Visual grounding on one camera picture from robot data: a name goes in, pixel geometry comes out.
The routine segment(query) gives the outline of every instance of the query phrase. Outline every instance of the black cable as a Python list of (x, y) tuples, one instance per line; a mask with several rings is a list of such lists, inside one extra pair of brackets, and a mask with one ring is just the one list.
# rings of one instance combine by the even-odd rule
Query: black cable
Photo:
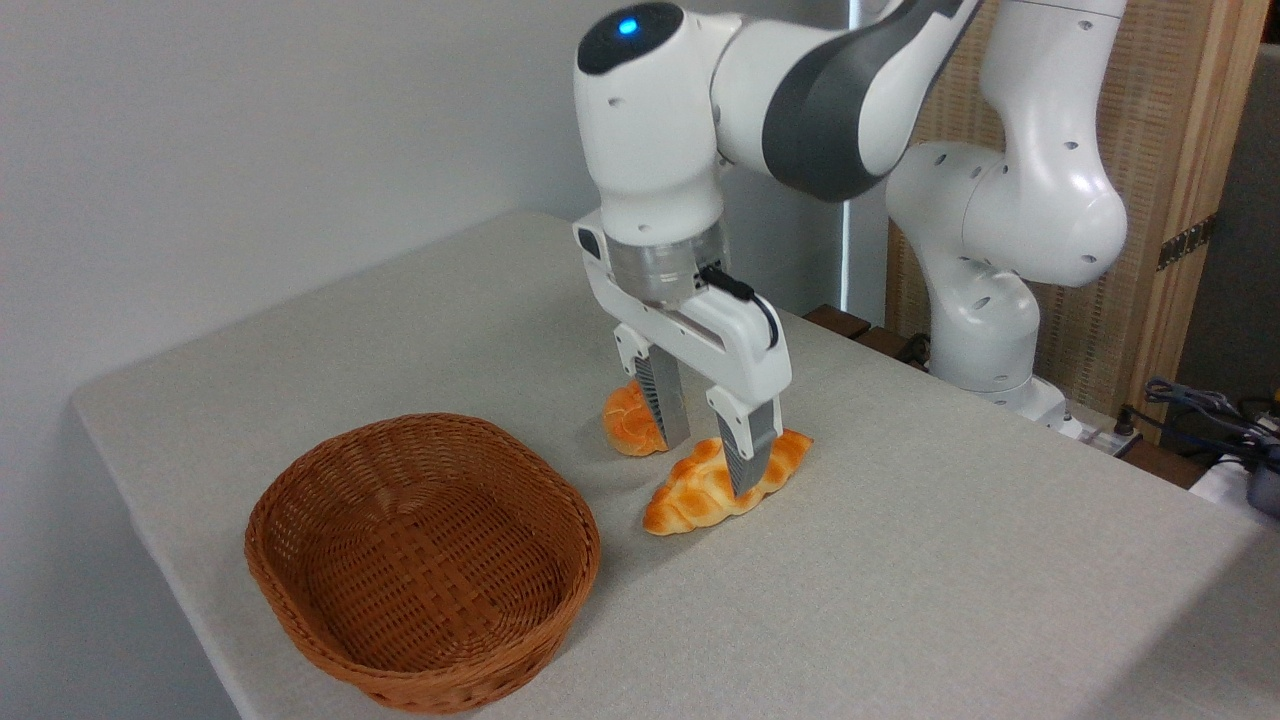
[(769, 306), (760, 300), (759, 295), (753, 295), (751, 300), (755, 301), (756, 306), (759, 306), (760, 313), (764, 313), (764, 319), (769, 322), (769, 350), (773, 350), (778, 346), (778, 340), (782, 337), (782, 333), (778, 332), (778, 320), (773, 316), (773, 313), (769, 311)]
[(1189, 442), (1192, 445), (1197, 445), (1197, 446), (1204, 447), (1207, 450), (1212, 450), (1212, 451), (1219, 452), (1221, 455), (1235, 455), (1235, 456), (1240, 457), (1244, 461), (1249, 461), (1249, 462), (1258, 464), (1258, 465), (1266, 465), (1267, 468), (1271, 468), (1272, 470), (1280, 473), (1280, 461), (1277, 461), (1276, 459), (1274, 459), (1272, 454), (1270, 451), (1267, 451), (1265, 447), (1260, 447), (1260, 446), (1257, 446), (1257, 443), (1253, 443), (1253, 442), (1251, 442), (1248, 439), (1244, 439), (1244, 441), (1240, 441), (1240, 442), (1235, 442), (1235, 443), (1229, 443), (1229, 442), (1225, 442), (1225, 441), (1216, 441), (1216, 439), (1203, 438), (1203, 437), (1199, 437), (1199, 436), (1196, 436), (1196, 434), (1190, 434), (1190, 433), (1179, 430), (1179, 429), (1174, 428), (1170, 423), (1162, 423), (1162, 421), (1160, 421), (1160, 420), (1157, 420), (1157, 419), (1147, 415), (1146, 413), (1142, 413), (1140, 410), (1138, 410), (1137, 407), (1134, 407), (1132, 405), (1123, 405), (1121, 406), (1121, 411), (1126, 413), (1126, 414), (1130, 414), (1132, 416), (1138, 418), (1139, 420), (1142, 420), (1142, 421), (1144, 421), (1144, 423), (1147, 423), (1147, 424), (1149, 424), (1149, 425), (1152, 425), (1155, 428), (1160, 428), (1161, 430), (1164, 430), (1170, 437), (1174, 437), (1174, 438), (1180, 439), (1183, 442)]
[(760, 309), (760, 313), (764, 313), (764, 319), (769, 322), (769, 350), (778, 346), (778, 342), (782, 340), (782, 331), (778, 329), (778, 319), (773, 316), (773, 313), (769, 310), (769, 306), (764, 304), (764, 300), (760, 300), (760, 296), (755, 293), (755, 288), (740, 279), (733, 278), (716, 265), (707, 265), (705, 268), (699, 269), (698, 274), (707, 281), (707, 284), (718, 287), (742, 302), (755, 302), (755, 306)]

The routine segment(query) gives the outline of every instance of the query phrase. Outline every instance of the brown woven basket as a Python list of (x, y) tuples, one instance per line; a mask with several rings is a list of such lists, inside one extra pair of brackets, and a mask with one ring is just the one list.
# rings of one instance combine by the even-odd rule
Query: brown woven basket
[(500, 428), (406, 415), (296, 460), (244, 556), (293, 643), (381, 705), (457, 712), (559, 648), (600, 565), (582, 497)]

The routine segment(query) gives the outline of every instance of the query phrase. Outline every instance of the orange bread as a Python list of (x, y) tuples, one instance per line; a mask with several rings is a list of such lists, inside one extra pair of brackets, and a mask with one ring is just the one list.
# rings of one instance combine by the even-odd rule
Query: orange bread
[(809, 437), (782, 430), (782, 437), (773, 442), (764, 478), (735, 498), (723, 443), (719, 438), (704, 439), (694, 446), (689, 457), (676, 462), (667, 484), (653, 495), (644, 512), (644, 529), (655, 536), (687, 533), (751, 510), (764, 496), (786, 484), (812, 445)]
[(654, 452), (666, 452), (667, 443), (662, 439), (658, 423), (653, 421), (649, 406), (640, 392), (640, 383), (630, 383), (613, 391), (604, 401), (604, 439), (622, 455), (643, 457)]

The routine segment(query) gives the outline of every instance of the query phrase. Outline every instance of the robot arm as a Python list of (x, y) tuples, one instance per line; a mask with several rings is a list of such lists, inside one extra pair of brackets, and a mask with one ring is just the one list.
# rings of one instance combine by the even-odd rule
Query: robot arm
[(673, 447), (689, 434), (678, 363), (716, 384), (737, 493), (782, 432), (791, 364), (773, 307), (727, 273), (719, 176), (733, 164), (846, 200), (888, 173), (980, 0), (905, 0), (829, 31), (645, 3), (579, 45), (579, 128), (600, 208), (575, 225), (620, 357)]
[(1004, 152), (928, 142), (888, 181), (932, 315), (929, 370), (1066, 434), (1061, 391), (1033, 377), (1039, 307), (1024, 279), (1079, 287), (1124, 247), (1128, 217), (1096, 111), (1125, 0), (1005, 0), (982, 67)]

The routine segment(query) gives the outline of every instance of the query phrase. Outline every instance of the croissant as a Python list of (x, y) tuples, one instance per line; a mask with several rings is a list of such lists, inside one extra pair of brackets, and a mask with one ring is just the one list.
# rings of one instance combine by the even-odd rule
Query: croissant
[(653, 421), (636, 380), (609, 395), (600, 419), (604, 423), (604, 439), (622, 455), (643, 457), (667, 451), (667, 442), (662, 439), (662, 430)]
[(782, 430), (773, 441), (769, 464), (759, 484), (733, 497), (733, 486), (724, 464), (723, 442), (710, 438), (671, 469), (667, 484), (658, 488), (644, 514), (644, 529), (655, 536), (687, 533), (709, 528), (730, 515), (741, 515), (776, 492), (795, 474), (813, 438), (795, 430)]

